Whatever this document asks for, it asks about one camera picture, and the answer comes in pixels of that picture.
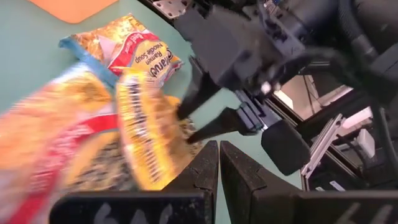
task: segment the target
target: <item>black plastic part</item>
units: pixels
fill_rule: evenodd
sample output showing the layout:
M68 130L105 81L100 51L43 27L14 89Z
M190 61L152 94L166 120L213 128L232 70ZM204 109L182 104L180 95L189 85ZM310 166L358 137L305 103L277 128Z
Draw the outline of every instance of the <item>black plastic part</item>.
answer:
M398 192L300 192L294 223L395 223Z
M189 9L174 26L191 42L204 72L216 85L232 91L242 89L248 78L281 59L258 22L219 6L213 6L207 17Z
M375 59L371 68L382 77L398 83L398 44L394 44Z
M188 139L188 143L195 143L207 138L212 138L220 134L239 131L241 134L248 133L243 120L237 114L235 109L225 108L215 119L210 121L204 127L194 132Z
M247 136L256 134L265 125L272 126L279 118L272 110L244 90L235 91L242 102L238 109L225 108L215 119L193 133L188 143L195 143L220 134L238 131Z
M192 79L184 99L178 107L178 119L187 118L220 90L220 87L214 84L209 74L203 71L195 58L190 57L189 62L192 66Z
M209 141L191 163L169 183L162 191L191 191L201 190L206 192L212 200L213 220L217 203L218 184L218 144Z
M356 17L381 54L398 42L398 1L355 0Z
M78 192L51 209L50 224L208 223L213 211L206 192Z
M262 133L261 146L284 175L293 174L310 160L309 146L285 120Z
M336 0L286 1L286 13L280 21L294 36L301 39L313 35L328 24L337 12Z
M220 143L221 180L232 224L290 223L290 202L300 191L266 170L228 141Z

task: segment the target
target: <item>plastic wrapper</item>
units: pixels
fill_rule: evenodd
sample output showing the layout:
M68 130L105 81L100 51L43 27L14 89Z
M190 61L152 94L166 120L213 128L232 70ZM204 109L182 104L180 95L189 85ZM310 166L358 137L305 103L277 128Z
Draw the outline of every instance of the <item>plastic wrapper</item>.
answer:
M78 63L0 117L0 223L46 223L63 194L136 187L113 98Z
M122 74L120 67L146 71L158 86L182 65L167 44L131 14L99 29L73 34L61 40L60 46L71 49L78 58L90 53L117 76Z
M173 107L146 72L125 69L116 85L123 150L144 190L160 190L199 153L184 139Z

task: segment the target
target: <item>instant noodle packet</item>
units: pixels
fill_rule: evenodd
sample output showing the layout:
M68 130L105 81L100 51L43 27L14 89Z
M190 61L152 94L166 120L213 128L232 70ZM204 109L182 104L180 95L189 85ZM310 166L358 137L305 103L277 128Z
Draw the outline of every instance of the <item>instant noodle packet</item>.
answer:
M124 155L144 190L160 190L199 153L189 146L175 107L146 72L125 70L116 85L118 122Z
M113 102L80 62L0 117L0 223L46 223L67 192L136 188Z
M120 67L145 71L162 86L181 67L181 60L167 44L145 28L131 14L99 29L73 34L60 41L78 57L88 52L118 77Z

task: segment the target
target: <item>yellow noodle package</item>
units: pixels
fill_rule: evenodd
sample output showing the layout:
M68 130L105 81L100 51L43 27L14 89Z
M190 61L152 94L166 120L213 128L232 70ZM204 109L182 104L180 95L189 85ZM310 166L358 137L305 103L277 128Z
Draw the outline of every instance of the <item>yellow noodle package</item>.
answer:
M78 63L0 117L0 223L46 223L74 190L135 186L119 148L113 98Z
M146 72L126 69L116 99L124 155L135 180L144 190L164 188L201 148L185 142L175 108Z
M73 34L61 40L60 46L72 50L80 59L88 52L116 76L122 74L120 67L145 71L159 86L182 65L166 43L131 14L99 29Z

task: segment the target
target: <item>metal bracket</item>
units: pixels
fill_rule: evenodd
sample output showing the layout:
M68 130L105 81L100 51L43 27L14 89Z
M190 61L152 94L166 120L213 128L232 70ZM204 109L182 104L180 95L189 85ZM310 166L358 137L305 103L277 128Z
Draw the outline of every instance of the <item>metal bracket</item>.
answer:
M185 9L191 0L161 0L152 4L167 18L175 19L185 13Z
M301 174L309 179L312 172L315 170L319 162L321 161L326 150L329 148L331 142L336 137L337 132L341 125L344 123L345 118L342 114L337 115L335 118L329 120L326 126L322 129L317 140L313 143L310 153L310 162L304 166L301 170Z

